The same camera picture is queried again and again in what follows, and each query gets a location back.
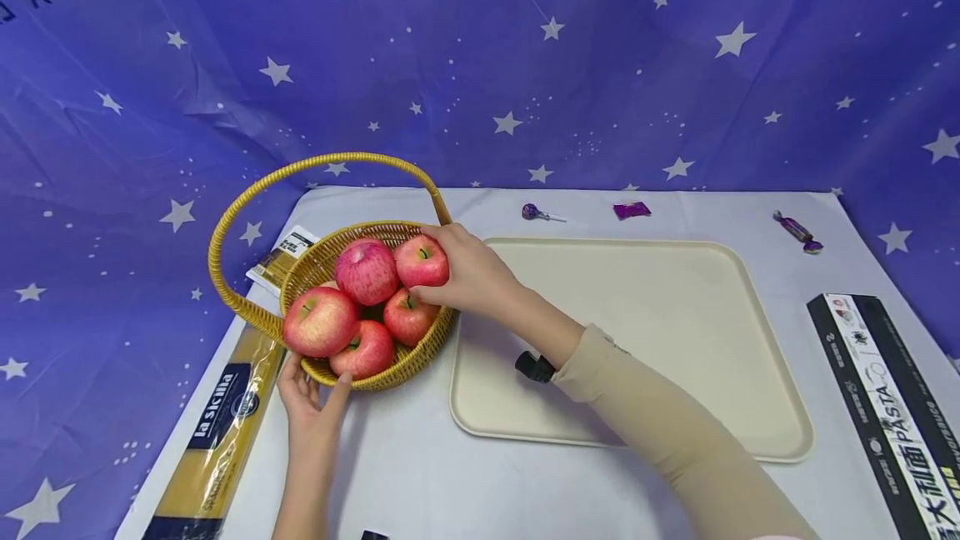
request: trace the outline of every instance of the red apple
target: red apple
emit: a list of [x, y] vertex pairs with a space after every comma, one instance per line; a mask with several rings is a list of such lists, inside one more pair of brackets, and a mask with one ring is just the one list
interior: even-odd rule
[[333, 276], [344, 293], [365, 307], [390, 298], [400, 283], [390, 248], [372, 237], [350, 242], [337, 258]]
[[393, 339], [383, 324], [364, 319], [347, 348], [330, 357], [330, 369], [343, 375], [349, 371], [354, 380], [363, 380], [390, 368], [393, 363]]
[[287, 345], [308, 357], [329, 357], [342, 351], [358, 330], [360, 312], [347, 294], [315, 287], [299, 295], [283, 319]]
[[450, 279], [447, 254], [440, 244], [429, 236], [416, 236], [397, 246], [393, 251], [397, 261], [397, 275], [403, 286], [442, 286]]
[[433, 325], [437, 313], [440, 313], [440, 307], [418, 301], [410, 290], [402, 287], [387, 300], [383, 323], [398, 343], [413, 348]]

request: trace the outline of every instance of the black object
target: black object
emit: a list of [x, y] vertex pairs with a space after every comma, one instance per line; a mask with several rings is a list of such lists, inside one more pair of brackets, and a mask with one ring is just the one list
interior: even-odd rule
[[540, 358], [534, 358], [530, 351], [523, 351], [523, 354], [517, 357], [513, 367], [534, 382], [540, 383], [549, 382], [553, 374], [557, 373], [557, 369], [543, 358], [543, 355]]
[[878, 298], [807, 305], [899, 536], [960, 538], [960, 450]]

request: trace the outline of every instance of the woven basket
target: woven basket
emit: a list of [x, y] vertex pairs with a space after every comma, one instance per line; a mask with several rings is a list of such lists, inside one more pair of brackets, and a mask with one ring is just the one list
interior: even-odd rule
[[[266, 333], [267, 336], [277, 339], [284, 345], [286, 343], [282, 333], [283, 319], [235, 293], [223, 280], [220, 269], [223, 239], [227, 236], [227, 230], [230, 223], [233, 223], [236, 214], [255, 195], [263, 192], [267, 186], [284, 178], [289, 178], [290, 175], [302, 172], [306, 168], [350, 161], [384, 163], [384, 165], [395, 167], [402, 172], [410, 173], [430, 193], [434, 209], [437, 211], [437, 219], [440, 220], [441, 225], [447, 225], [451, 222], [447, 205], [443, 204], [440, 191], [437, 190], [436, 185], [428, 175], [421, 168], [415, 167], [409, 162], [386, 155], [368, 152], [339, 152], [311, 157], [303, 161], [292, 162], [290, 165], [264, 176], [251, 187], [248, 187], [227, 208], [227, 211], [220, 218], [220, 223], [217, 223], [216, 228], [214, 228], [213, 237], [210, 238], [210, 249], [207, 252], [207, 266], [210, 270], [210, 279], [213, 280], [213, 286], [220, 294], [220, 298], [227, 303], [227, 306], [232, 308], [241, 318], [246, 319], [248, 323]], [[417, 236], [420, 232], [421, 224], [414, 222], [368, 222], [345, 227], [321, 239], [320, 242], [304, 252], [284, 279], [283, 286], [280, 288], [280, 313], [285, 315], [290, 305], [306, 290], [333, 280], [333, 266], [337, 257], [340, 256], [343, 248], [353, 242], [354, 239], [379, 238], [390, 248], [396, 248], [407, 239]], [[441, 307], [437, 319], [415, 348], [407, 348], [396, 343], [397, 354], [393, 358], [393, 365], [378, 375], [366, 377], [364, 380], [355, 380], [352, 384], [353, 387], [358, 390], [386, 390], [397, 387], [417, 375], [440, 352], [443, 343], [447, 340], [450, 327], [453, 325], [454, 314], [452, 308]], [[322, 383], [323, 386], [333, 386], [337, 381], [337, 376], [333, 371], [330, 371], [326, 358], [304, 358], [303, 369], [311, 378]]]

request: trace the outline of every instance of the lollipop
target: lollipop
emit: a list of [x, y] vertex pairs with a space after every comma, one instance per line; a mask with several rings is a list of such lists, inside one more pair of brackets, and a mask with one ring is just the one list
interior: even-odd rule
[[555, 214], [550, 214], [549, 212], [543, 212], [537, 208], [532, 202], [528, 202], [523, 205], [523, 210], [520, 211], [520, 214], [523, 215], [524, 219], [546, 219], [548, 222], [566, 222], [567, 219], [563, 217], [557, 217]]

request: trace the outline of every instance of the blue star backdrop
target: blue star backdrop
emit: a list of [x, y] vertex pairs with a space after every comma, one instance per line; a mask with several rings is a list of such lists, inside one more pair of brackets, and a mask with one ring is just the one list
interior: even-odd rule
[[[113, 537], [232, 317], [214, 224], [319, 153], [441, 186], [833, 191], [960, 357], [958, 22], [960, 0], [0, 0], [0, 536]], [[271, 187], [227, 279], [308, 185], [409, 183]]]

